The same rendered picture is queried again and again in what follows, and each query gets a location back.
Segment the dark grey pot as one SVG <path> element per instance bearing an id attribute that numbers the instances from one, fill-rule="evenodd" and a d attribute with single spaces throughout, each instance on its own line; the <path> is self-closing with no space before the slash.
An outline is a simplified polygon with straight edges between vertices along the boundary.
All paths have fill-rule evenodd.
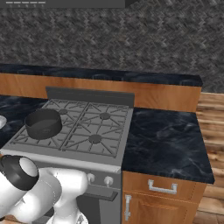
<path id="1" fill-rule="evenodd" d="M 30 113 L 24 119 L 28 136 L 36 140 L 55 137 L 62 130 L 60 113 L 54 109 L 42 108 Z"/>

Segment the wooden raised counter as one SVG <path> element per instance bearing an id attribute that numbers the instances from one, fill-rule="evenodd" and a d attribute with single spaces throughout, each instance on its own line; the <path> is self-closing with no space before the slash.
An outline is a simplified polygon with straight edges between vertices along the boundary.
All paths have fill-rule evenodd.
<path id="1" fill-rule="evenodd" d="M 203 82 L 190 74 L 0 63 L 0 95 L 45 98 L 47 86 L 128 92 L 140 108 L 194 112 Z"/>

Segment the grey gas stove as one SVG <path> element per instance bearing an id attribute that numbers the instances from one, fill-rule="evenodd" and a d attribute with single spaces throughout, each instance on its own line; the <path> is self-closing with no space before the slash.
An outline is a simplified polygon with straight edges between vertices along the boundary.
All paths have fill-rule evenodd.
<path id="1" fill-rule="evenodd" d="M 4 147 L 3 154 L 25 156 L 38 168 L 71 169 L 94 174 L 88 186 L 107 187 L 114 182 L 113 201 L 85 196 L 76 201 L 88 224 L 121 224 L 122 161 L 134 108 L 132 93 L 48 87 L 44 109 L 59 112 L 62 130 L 56 136 L 36 140 L 23 127 Z"/>

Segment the wooden drawer front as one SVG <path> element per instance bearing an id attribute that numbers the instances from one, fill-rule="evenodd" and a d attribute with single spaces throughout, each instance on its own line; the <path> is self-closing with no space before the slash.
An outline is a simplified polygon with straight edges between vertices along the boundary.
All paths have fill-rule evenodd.
<path id="1" fill-rule="evenodd" d="M 168 189 L 172 187 L 172 183 L 177 184 L 178 191 L 176 194 L 153 192 L 148 186 L 149 179 L 154 181 L 154 186 Z M 129 193 L 158 196 L 167 199 L 183 200 L 199 204 L 206 187 L 207 185 L 205 183 L 189 180 L 160 177 L 131 171 L 124 171 L 122 173 L 122 189 Z"/>

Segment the wooden cupboard door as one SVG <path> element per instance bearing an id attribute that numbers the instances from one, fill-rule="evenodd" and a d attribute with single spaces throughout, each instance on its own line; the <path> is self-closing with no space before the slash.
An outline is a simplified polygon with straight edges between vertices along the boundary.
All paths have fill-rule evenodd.
<path id="1" fill-rule="evenodd" d="M 125 194 L 131 195 L 130 217 L 125 221 Z M 193 224 L 197 203 L 122 192 L 122 224 Z"/>

